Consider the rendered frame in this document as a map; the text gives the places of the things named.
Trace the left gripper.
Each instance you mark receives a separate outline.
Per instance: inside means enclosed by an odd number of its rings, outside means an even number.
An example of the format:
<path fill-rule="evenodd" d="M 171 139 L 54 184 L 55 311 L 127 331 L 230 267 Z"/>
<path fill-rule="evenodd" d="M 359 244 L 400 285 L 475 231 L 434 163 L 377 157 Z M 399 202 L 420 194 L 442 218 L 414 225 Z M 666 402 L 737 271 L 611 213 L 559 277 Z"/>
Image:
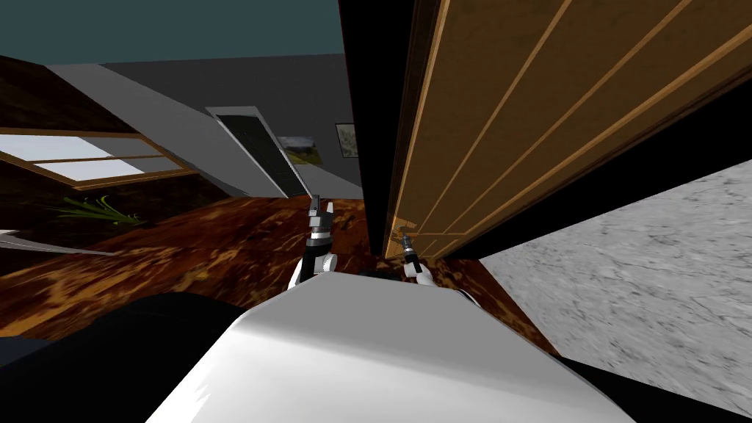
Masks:
<path fill-rule="evenodd" d="M 326 210 L 321 211 L 319 195 L 311 197 L 311 211 L 308 213 L 311 234 L 327 234 L 331 232 L 331 215 L 334 213 L 334 203 L 327 204 Z"/>

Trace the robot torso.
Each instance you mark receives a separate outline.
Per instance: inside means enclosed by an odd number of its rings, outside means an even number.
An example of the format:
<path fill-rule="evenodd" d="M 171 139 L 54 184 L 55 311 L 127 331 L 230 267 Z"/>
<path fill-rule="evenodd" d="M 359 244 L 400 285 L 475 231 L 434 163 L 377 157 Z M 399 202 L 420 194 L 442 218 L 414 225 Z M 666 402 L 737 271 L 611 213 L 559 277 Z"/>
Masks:
<path fill-rule="evenodd" d="M 241 315 L 145 423 L 635 423 L 458 291 L 325 272 Z"/>

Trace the brown wooden door leaf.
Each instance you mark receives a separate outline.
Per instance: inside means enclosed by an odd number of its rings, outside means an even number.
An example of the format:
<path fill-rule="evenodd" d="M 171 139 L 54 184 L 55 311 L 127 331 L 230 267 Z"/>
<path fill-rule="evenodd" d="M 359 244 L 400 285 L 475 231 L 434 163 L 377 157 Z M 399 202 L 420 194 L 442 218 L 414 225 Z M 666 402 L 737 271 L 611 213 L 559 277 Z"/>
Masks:
<path fill-rule="evenodd" d="M 752 0 L 440 0 L 391 219 L 470 243 L 752 68 Z"/>

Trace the green plant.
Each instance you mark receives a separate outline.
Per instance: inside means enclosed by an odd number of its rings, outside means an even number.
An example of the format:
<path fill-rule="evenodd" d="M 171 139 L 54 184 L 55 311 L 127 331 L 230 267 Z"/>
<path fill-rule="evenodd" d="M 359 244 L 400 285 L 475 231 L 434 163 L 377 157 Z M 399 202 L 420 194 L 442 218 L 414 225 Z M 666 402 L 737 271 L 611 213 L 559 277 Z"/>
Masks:
<path fill-rule="evenodd" d="M 96 198 L 94 201 L 90 201 L 88 198 L 83 201 L 64 198 L 64 201 L 68 204 L 67 207 L 51 207 L 49 210 L 59 212 L 59 217 L 85 217 L 106 220 L 114 225 L 137 226 L 147 223 L 147 220 L 140 218 L 138 214 L 124 214 L 114 209 L 107 203 L 106 198 L 106 195 Z"/>

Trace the wooden framed window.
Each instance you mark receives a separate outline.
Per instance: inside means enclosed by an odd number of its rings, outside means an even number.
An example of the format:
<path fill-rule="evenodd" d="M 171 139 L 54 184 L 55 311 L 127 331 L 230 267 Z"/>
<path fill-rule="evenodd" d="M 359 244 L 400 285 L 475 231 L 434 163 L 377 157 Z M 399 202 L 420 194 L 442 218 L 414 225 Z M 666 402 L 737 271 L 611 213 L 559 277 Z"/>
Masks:
<path fill-rule="evenodd" d="M 80 191 L 197 173 L 138 133 L 0 127 L 0 161 Z"/>

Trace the landscape picture on wall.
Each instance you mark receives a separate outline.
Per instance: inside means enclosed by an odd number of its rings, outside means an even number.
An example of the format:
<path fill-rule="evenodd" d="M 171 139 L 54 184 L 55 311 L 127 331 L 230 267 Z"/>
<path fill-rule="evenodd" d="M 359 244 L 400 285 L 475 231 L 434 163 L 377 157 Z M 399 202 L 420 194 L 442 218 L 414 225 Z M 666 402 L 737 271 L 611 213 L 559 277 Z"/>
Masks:
<path fill-rule="evenodd" d="M 321 167 L 322 159 L 312 137 L 278 137 L 277 141 L 293 163 Z"/>

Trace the pale framed picture on wall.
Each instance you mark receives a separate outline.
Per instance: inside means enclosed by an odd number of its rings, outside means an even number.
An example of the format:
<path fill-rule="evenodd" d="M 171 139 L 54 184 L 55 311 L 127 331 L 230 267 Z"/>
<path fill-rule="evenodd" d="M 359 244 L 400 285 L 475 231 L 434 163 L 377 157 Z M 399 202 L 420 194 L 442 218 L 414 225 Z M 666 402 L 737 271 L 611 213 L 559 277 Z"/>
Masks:
<path fill-rule="evenodd" d="M 353 123 L 337 123 L 335 125 L 342 156 L 344 158 L 357 158 L 358 146 Z"/>

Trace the dark door with pale frame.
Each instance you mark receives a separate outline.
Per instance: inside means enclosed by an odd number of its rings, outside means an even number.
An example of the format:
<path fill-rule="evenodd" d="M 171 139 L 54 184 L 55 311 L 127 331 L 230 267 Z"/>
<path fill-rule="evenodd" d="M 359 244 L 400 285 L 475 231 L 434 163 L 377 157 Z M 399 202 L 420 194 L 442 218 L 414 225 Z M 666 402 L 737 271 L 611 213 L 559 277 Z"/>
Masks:
<path fill-rule="evenodd" d="M 310 197 L 309 188 L 256 107 L 211 106 L 207 111 L 253 159 L 283 197 Z"/>

